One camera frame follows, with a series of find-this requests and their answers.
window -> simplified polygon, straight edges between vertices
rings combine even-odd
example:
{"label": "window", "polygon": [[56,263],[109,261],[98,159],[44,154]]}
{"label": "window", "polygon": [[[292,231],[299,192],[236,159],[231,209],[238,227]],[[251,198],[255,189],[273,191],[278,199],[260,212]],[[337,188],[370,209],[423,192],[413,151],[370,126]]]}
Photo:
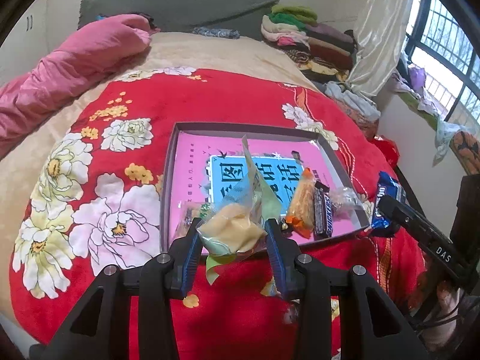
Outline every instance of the window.
{"label": "window", "polygon": [[439,0],[413,0],[403,47],[411,63],[425,68],[425,88],[443,119],[480,137],[480,59]]}

red floral blanket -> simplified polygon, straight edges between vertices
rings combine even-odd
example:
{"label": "red floral blanket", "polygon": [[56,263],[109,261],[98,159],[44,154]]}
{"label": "red floral blanket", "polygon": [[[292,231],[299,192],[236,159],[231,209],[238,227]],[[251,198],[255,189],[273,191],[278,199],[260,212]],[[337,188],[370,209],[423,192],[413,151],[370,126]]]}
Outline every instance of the red floral blanket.
{"label": "red floral blanket", "polygon": [[[379,171],[393,175],[380,151],[333,100],[301,87],[216,70],[138,71],[107,86],[82,112],[45,162],[11,258],[10,290],[25,330],[47,343],[108,264],[140,266],[159,252],[165,153],[179,121],[273,125],[327,138],[371,210]],[[365,266],[400,302],[423,271],[416,242],[355,238],[309,251],[327,266]],[[228,269],[208,285],[200,266],[192,292],[171,302],[178,348],[188,359],[289,359],[296,325],[275,297],[268,259]],[[133,299],[130,358],[138,358]],[[340,346],[332,301],[333,354]]]}

gray patterned cloth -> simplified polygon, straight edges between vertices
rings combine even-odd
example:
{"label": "gray patterned cloth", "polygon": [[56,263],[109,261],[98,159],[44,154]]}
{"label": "gray patterned cloth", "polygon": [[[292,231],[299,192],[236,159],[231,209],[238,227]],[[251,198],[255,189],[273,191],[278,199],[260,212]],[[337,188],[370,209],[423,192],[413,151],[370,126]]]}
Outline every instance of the gray patterned cloth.
{"label": "gray patterned cloth", "polygon": [[214,36],[226,39],[240,38],[240,32],[238,30],[225,30],[224,28],[196,27],[191,33],[195,35]]}

orange wrapped snack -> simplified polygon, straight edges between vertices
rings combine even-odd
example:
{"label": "orange wrapped snack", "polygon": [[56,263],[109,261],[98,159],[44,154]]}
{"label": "orange wrapped snack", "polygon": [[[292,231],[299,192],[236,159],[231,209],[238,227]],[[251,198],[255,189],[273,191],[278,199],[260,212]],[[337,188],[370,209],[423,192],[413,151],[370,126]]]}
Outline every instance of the orange wrapped snack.
{"label": "orange wrapped snack", "polygon": [[297,189],[286,210],[285,222],[292,225],[293,229],[302,237],[309,239],[314,228],[314,191],[315,177],[309,168],[301,174]]}

white curtain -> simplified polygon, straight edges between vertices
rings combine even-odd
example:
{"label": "white curtain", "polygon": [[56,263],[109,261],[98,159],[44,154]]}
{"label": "white curtain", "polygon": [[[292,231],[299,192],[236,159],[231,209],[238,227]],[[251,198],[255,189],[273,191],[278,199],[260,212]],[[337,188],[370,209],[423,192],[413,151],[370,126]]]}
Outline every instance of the white curtain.
{"label": "white curtain", "polygon": [[368,0],[353,29],[359,50],[348,83],[375,96],[397,66],[413,0]]}

